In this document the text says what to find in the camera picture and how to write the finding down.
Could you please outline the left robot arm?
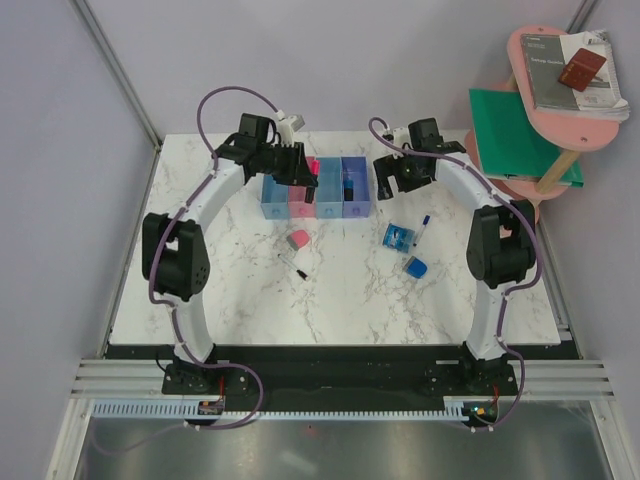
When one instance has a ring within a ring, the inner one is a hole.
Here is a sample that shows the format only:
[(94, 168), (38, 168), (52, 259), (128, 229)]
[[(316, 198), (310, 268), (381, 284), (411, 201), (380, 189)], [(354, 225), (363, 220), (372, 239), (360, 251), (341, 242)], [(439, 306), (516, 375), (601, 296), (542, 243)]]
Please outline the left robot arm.
[(300, 115), (279, 111), (274, 119), (244, 113), (238, 130), (214, 149), (212, 166), (175, 214), (149, 213), (142, 224), (142, 274), (148, 296), (168, 308), (174, 354), (190, 363), (185, 382), (208, 393), (219, 382), (219, 369), (207, 360), (214, 350), (202, 292), (211, 273), (204, 234), (222, 207), (258, 174), (284, 186), (318, 187), (316, 168), (308, 165), (304, 144), (294, 133)]

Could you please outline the pink bin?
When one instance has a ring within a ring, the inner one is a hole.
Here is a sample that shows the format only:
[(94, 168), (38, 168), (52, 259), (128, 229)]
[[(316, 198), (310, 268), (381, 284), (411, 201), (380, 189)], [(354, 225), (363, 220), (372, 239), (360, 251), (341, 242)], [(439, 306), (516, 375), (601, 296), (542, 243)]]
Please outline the pink bin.
[(297, 218), (315, 218), (316, 204), (315, 202), (307, 203), (306, 188), (302, 186), (288, 187), (288, 207), (290, 217)]

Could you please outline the purple bin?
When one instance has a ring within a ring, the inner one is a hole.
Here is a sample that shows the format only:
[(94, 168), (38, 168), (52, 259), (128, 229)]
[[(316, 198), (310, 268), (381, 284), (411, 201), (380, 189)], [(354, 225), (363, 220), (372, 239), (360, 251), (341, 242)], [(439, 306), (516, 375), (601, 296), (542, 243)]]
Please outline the purple bin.
[(362, 156), (342, 157), (343, 183), (351, 179), (354, 184), (354, 199), (343, 199), (344, 218), (367, 218), (371, 211), (371, 196), (367, 161)]

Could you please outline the light blue bin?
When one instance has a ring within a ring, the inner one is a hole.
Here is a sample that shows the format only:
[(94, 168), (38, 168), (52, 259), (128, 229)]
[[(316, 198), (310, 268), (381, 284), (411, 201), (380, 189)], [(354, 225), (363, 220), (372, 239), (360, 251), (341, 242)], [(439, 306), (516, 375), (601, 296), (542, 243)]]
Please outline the light blue bin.
[(263, 177), (260, 205), (265, 219), (288, 220), (290, 218), (288, 193), (287, 185), (278, 184), (270, 175)]
[(318, 157), (318, 187), (315, 192), (316, 217), (334, 219), (342, 217), (343, 177), (340, 157)]

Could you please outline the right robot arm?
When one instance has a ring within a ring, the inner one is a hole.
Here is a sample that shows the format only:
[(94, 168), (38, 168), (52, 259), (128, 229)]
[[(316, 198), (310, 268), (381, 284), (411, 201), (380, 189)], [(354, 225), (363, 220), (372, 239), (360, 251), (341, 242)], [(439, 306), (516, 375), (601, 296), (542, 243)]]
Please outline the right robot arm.
[(503, 326), (510, 294), (541, 277), (535, 208), (496, 190), (466, 153), (442, 140), (433, 118), (391, 129), (374, 117), (368, 128), (391, 151), (374, 161), (378, 200), (393, 197), (390, 178), (403, 193), (439, 183), (472, 214), (466, 260), (477, 292), (465, 346), (474, 359), (458, 368), (457, 377), (465, 391), (481, 393), (494, 381), (488, 361), (509, 352)]

